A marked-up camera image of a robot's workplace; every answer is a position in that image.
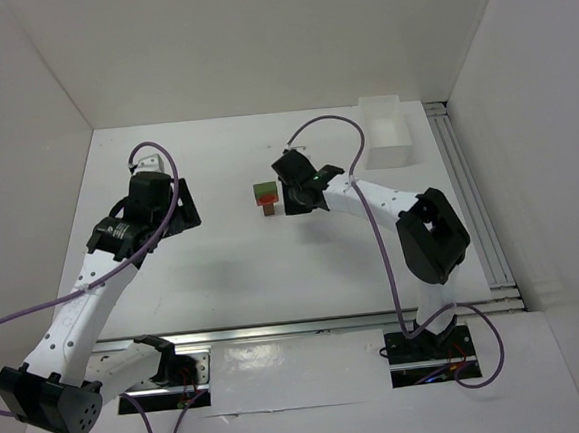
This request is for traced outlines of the green wood block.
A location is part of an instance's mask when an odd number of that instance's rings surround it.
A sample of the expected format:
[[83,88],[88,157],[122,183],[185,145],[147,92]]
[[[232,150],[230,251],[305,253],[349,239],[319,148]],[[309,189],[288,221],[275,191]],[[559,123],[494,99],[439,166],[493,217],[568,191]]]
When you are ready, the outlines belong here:
[[279,191],[278,191],[278,187],[277,187],[277,183],[275,182],[262,182],[262,183],[257,183],[253,185],[253,193],[254,193],[254,197],[255,197],[255,201],[256,204],[261,206],[260,204],[258,204],[257,200],[263,196],[264,194],[274,194],[274,195],[278,195],[279,197]]

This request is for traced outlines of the red wood block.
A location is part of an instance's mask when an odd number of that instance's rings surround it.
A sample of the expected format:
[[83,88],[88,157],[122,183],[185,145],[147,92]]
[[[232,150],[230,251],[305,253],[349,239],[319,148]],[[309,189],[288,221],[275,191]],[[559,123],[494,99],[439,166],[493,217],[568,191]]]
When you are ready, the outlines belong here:
[[274,195],[274,194],[264,194],[263,196],[261,196],[257,202],[258,204],[260,204],[261,206],[264,205],[272,205],[276,202],[278,202],[279,197],[278,195]]

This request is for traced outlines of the brown wood block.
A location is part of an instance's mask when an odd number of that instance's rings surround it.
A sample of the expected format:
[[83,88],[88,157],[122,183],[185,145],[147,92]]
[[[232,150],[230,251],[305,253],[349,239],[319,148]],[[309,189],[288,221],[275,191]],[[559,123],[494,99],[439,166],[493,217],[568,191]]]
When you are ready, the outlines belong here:
[[265,204],[263,206],[263,214],[265,216],[274,216],[275,215],[275,205],[274,204]]

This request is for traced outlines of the white perforated plastic bin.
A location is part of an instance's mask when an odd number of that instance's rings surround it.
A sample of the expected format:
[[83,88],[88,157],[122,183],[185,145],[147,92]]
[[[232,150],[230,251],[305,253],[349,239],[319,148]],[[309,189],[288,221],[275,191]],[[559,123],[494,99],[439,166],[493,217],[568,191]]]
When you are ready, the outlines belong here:
[[409,166],[413,143],[400,97],[361,97],[358,108],[365,137],[364,168],[390,170]]

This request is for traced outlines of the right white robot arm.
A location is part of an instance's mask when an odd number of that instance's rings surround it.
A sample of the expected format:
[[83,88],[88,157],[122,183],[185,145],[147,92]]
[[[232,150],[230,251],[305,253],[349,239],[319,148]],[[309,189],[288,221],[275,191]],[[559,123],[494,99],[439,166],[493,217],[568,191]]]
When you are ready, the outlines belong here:
[[[272,165],[289,209],[297,214],[315,209],[346,213],[367,220],[382,256],[398,323],[406,339],[424,337],[440,345],[456,327],[454,282],[464,262],[470,235],[444,193],[397,191],[327,164],[316,169],[308,158],[287,149]],[[413,329],[404,314],[389,253],[380,229],[394,233],[406,269],[419,281]]]

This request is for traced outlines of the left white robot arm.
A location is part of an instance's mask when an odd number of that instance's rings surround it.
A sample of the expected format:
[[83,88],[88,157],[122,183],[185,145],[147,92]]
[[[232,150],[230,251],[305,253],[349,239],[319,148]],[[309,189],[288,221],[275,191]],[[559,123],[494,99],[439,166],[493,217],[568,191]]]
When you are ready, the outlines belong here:
[[47,333],[18,368],[3,367],[0,397],[11,415],[51,433],[90,433],[102,407],[145,380],[193,389],[198,366],[172,342],[141,335],[95,363],[89,361],[102,328],[143,260],[133,255],[164,220],[164,235],[200,226],[185,179],[135,173],[125,198],[94,228],[83,266]]

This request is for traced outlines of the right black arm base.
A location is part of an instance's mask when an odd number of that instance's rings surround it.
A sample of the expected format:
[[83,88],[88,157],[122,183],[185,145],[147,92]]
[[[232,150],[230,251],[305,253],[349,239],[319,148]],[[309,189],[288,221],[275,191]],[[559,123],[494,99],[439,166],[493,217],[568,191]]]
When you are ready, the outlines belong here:
[[407,340],[401,332],[385,333],[378,351],[390,366],[392,387],[436,384],[460,379],[481,378],[480,363],[467,325],[456,326],[443,342],[427,332]]

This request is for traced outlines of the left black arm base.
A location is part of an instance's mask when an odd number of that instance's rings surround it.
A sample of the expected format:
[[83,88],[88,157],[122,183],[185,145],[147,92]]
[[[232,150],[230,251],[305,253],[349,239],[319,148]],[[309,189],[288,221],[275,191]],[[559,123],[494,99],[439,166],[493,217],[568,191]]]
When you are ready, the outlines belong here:
[[211,405],[210,353],[208,347],[177,348],[180,363],[166,383],[146,379],[134,384],[126,394],[146,413],[180,411],[190,401],[191,409],[207,408]]

